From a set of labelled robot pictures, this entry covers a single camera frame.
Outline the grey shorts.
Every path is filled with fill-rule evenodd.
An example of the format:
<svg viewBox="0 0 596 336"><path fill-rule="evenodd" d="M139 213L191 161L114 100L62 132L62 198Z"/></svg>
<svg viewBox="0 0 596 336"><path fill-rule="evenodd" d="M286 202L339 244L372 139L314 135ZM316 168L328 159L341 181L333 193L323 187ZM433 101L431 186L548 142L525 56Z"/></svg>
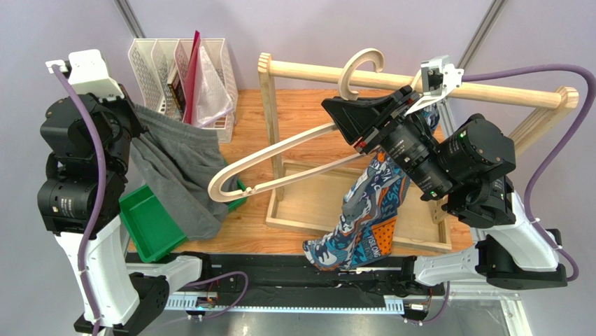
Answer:
<svg viewBox="0 0 596 336"><path fill-rule="evenodd" d="M132 141L130 158L166 212L191 241L214 238L229 210L211 199L212 178L227 165L216 131L135 106L148 128Z"/></svg>

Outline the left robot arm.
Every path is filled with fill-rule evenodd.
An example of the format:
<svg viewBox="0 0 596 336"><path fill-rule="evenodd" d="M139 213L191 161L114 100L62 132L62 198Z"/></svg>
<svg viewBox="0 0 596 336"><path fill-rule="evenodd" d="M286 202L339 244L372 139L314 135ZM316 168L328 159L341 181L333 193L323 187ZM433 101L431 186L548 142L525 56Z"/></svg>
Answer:
<svg viewBox="0 0 596 336"><path fill-rule="evenodd" d="M37 206L65 252L83 297L74 327L97 335L141 334L169 296L201 276L202 259L182 255L148 269L125 261L120 197L133 139L147 131L126 94L115 99L72 87L46 112L40 133L51 151Z"/></svg>

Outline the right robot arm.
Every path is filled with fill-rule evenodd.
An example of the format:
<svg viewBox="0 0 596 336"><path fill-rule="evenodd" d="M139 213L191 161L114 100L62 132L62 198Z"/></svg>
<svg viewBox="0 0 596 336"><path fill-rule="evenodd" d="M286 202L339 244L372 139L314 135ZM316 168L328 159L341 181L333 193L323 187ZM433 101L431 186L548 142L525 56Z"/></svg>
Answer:
<svg viewBox="0 0 596 336"><path fill-rule="evenodd" d="M509 290L568 284L556 247L560 233L540 233L525 215L508 175L516 168L513 141L483 115L470 117L437 141L423 116L429 99L410 86L376 98L326 98L322 107L346 142L361 154L380 148L422 192L485 238L459 253L411 256L399 281L431 288L447 281L483 279Z"/></svg>

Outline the patterned blue orange shorts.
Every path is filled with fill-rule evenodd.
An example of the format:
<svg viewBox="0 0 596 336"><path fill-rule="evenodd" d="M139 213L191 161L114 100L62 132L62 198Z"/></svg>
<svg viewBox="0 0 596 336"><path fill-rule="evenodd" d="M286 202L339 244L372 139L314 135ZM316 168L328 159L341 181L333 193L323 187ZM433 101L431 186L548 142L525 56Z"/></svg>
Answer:
<svg viewBox="0 0 596 336"><path fill-rule="evenodd" d="M334 230L303 242L308 261L322 271L353 270L388 257L398 209L410 184L410 178L379 148L344 195Z"/></svg>

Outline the white file organizer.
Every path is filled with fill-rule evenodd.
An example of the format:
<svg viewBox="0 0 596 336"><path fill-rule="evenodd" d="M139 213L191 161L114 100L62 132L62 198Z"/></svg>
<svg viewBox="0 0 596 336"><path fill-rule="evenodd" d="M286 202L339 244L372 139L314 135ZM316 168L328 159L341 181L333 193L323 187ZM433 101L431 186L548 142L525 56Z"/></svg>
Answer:
<svg viewBox="0 0 596 336"><path fill-rule="evenodd" d="M136 81L139 84L144 105L171 118L180 120L181 107L171 93L167 79L171 70L180 76L187 74L193 40L190 38L136 38L128 58ZM205 38L201 41L200 60L211 61L203 68L214 70L221 86L226 90L226 98L231 99L232 109L227 115L204 125L207 130L217 133L219 142L232 142L236 124L236 103L238 90L229 56L227 40L224 38Z"/></svg>

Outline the dark book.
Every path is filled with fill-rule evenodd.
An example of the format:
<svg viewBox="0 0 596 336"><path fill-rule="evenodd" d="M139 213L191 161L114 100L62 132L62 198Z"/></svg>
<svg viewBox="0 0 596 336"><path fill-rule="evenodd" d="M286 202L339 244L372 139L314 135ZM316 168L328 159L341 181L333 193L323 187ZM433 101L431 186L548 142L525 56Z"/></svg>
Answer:
<svg viewBox="0 0 596 336"><path fill-rule="evenodd" d="M169 76L166 80L167 87L171 93L174 103L178 109L180 117L183 118L185 114L185 93L180 74L176 68L170 70Z"/></svg>

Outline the red folder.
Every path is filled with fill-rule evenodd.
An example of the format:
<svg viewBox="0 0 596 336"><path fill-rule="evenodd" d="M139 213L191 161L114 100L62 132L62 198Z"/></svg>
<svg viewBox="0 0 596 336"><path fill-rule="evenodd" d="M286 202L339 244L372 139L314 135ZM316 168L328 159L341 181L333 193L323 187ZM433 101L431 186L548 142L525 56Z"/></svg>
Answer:
<svg viewBox="0 0 596 336"><path fill-rule="evenodd" d="M192 124L192 109L194 103L194 89L195 89L195 76L197 71L197 59L199 52L197 48L200 46L201 36L200 32L194 33L190 60L187 68L187 75L185 78L185 114L183 116L183 122L186 124Z"/></svg>

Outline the clear plastic bag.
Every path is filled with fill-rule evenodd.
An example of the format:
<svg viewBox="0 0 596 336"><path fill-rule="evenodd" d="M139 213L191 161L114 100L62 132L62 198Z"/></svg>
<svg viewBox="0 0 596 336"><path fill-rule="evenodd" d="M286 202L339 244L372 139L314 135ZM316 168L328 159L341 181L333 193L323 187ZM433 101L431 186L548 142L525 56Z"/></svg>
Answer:
<svg viewBox="0 0 596 336"><path fill-rule="evenodd" d="M191 123L203 128L233 111L232 97L203 45L198 48Z"/></svg>

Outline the wooden clothes rack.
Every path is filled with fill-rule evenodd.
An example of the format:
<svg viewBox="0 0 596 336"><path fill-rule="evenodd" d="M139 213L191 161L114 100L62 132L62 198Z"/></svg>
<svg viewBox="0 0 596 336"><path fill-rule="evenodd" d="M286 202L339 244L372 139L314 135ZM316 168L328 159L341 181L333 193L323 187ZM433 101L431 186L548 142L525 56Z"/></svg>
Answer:
<svg viewBox="0 0 596 336"><path fill-rule="evenodd" d="M273 79L291 78L322 83L337 83L340 68L273 60ZM559 87L554 92L525 90L513 87L474 84L465 81L450 94L453 98L532 107L533 112L510 134L517 154L523 153L545 133L576 108L579 94L572 87ZM284 176L306 172L317 164L284 160ZM359 176L357 169L345 165L308 179L273 190L265 223L272 228L324 235L331 232L341 213L341 200L351 183ZM451 251L450 224L454 218L441 209L441 201L420 201L420 191L409 189L399 209L393 245L424 253Z"/></svg>

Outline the green plastic tray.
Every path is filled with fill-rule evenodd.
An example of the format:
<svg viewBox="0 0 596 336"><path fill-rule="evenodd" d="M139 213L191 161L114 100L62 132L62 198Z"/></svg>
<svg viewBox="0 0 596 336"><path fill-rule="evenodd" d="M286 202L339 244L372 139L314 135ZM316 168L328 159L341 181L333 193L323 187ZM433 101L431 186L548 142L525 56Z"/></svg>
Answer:
<svg viewBox="0 0 596 336"><path fill-rule="evenodd" d="M120 200L120 215L143 262L156 262L185 242L209 240L221 231L229 212L245 203L216 202L208 194L209 182L227 165L226 160L182 165L137 160L145 183Z"/></svg>

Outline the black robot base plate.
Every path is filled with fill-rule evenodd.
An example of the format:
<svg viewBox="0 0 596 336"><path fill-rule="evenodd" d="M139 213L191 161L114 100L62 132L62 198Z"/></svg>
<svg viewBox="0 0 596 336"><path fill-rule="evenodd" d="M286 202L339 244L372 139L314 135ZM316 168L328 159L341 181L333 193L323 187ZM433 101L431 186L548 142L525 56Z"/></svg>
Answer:
<svg viewBox="0 0 596 336"><path fill-rule="evenodd" d="M411 304L427 308L446 287L407 283L402 258L390 257L353 271L324 272L302 255L219 254L208 256L202 279L213 284L171 294L166 309L191 314L220 312L298 312L403 314Z"/></svg>

